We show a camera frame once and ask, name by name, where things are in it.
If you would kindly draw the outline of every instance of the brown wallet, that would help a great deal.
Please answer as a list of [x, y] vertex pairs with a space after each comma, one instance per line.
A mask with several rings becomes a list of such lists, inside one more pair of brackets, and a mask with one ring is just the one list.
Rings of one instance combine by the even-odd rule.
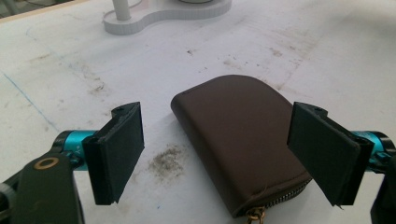
[[288, 150], [291, 103], [258, 79], [217, 77], [171, 107], [233, 217], [261, 219], [311, 180]]

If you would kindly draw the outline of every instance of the white plastic base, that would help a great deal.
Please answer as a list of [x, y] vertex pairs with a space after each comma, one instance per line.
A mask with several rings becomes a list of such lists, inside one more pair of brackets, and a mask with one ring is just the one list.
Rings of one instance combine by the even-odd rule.
[[192, 4], [179, 0], [142, 0], [130, 7], [131, 19], [119, 21], [115, 11], [104, 16], [105, 30], [113, 35], [132, 35], [157, 21], [203, 20], [220, 16], [230, 10], [232, 0], [212, 0]]

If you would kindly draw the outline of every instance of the blue pen mark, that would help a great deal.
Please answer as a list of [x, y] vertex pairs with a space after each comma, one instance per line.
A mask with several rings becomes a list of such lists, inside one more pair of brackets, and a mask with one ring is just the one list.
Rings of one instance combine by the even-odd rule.
[[41, 115], [41, 117], [56, 131], [59, 132], [58, 128], [56, 128], [55, 124], [50, 121], [44, 113], [33, 103], [33, 101], [29, 98], [29, 96], [15, 83], [9, 76], [7, 76], [6, 73], [3, 71], [0, 71], [3, 76], [23, 95], [23, 97], [35, 108], [35, 110], [38, 112], [38, 114]]

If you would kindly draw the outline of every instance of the white tabletop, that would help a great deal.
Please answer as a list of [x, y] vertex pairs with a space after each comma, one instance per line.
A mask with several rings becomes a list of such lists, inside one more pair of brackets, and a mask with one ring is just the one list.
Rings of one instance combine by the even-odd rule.
[[[231, 218], [170, 108], [177, 93], [213, 77], [256, 77], [349, 130], [396, 139], [395, 1], [234, 0], [221, 17], [127, 36], [105, 32], [111, 9], [91, 0], [0, 23], [0, 180], [61, 131], [100, 129], [112, 108], [141, 102], [146, 148], [120, 203], [95, 205], [88, 173], [75, 172], [86, 223], [244, 223]], [[150, 164], [172, 147], [183, 169], [160, 178]], [[371, 223], [381, 182], [366, 174], [344, 210], [311, 183], [265, 223]]]

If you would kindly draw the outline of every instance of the gold zipper pull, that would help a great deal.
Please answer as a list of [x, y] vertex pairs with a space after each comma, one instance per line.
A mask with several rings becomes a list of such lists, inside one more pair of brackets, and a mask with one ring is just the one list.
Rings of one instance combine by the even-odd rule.
[[247, 210], [246, 224], [251, 224], [253, 221], [259, 221], [259, 224], [263, 224], [265, 217], [264, 211], [265, 211], [265, 207], [254, 207]]

